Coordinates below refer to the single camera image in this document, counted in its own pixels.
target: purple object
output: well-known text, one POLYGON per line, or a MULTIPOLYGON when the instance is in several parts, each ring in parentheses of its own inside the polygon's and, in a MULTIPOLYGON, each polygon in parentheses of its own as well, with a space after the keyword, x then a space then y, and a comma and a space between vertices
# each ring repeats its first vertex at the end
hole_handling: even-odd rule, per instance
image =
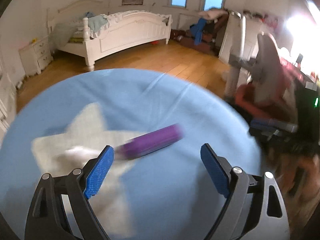
POLYGON ((173 124, 160 130, 147 133, 132 139, 120 146, 120 152, 128 159, 134 159, 167 147, 182 138, 178 124, 173 124))

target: blue gripper pad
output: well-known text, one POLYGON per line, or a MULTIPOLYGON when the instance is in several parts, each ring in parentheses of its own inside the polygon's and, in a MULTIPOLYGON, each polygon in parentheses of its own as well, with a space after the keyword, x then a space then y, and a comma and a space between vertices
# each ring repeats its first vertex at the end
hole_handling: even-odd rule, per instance
POLYGON ((83 192, 84 196, 89 199, 96 195, 106 177, 115 157, 112 147, 106 147, 100 153, 98 161, 87 177, 86 187, 83 192))
POLYGON ((225 174, 225 171, 218 160, 213 156, 211 150, 205 144, 201 147, 200 155, 217 191, 219 194, 224 195, 225 198, 228 198, 230 194, 228 176, 225 174))

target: pillow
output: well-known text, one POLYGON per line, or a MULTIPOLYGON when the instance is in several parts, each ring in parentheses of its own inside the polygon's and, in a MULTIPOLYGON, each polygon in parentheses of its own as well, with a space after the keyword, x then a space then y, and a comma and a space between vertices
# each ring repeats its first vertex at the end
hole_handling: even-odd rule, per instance
POLYGON ((228 14, 228 12, 224 9, 210 9, 208 11, 202 11, 198 13, 200 17, 206 20, 214 20, 224 14, 228 14))

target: purple marker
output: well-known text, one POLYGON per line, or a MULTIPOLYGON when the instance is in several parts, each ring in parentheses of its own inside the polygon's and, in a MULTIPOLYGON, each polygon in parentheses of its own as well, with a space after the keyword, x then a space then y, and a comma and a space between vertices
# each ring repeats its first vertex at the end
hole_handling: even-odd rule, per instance
POLYGON ((182 139, 182 131, 178 124, 136 137, 116 149, 127 159, 134 159, 167 147, 182 139))

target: wooden floor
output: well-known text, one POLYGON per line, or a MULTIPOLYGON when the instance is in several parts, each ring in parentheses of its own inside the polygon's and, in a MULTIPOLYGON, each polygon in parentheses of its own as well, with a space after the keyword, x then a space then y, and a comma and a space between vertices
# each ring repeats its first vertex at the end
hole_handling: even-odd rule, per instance
MULTIPOLYGON (((197 83, 222 97, 225 82, 221 79, 221 73, 229 67, 215 56, 185 48, 170 40, 168 45, 161 41, 157 45, 143 44, 126 49, 95 63, 95 70, 109 68, 137 68, 168 73, 197 83)), ((54 61, 40 75, 25 80, 18 91, 17 111, 48 87, 86 71, 83 57, 58 52, 54 61)))

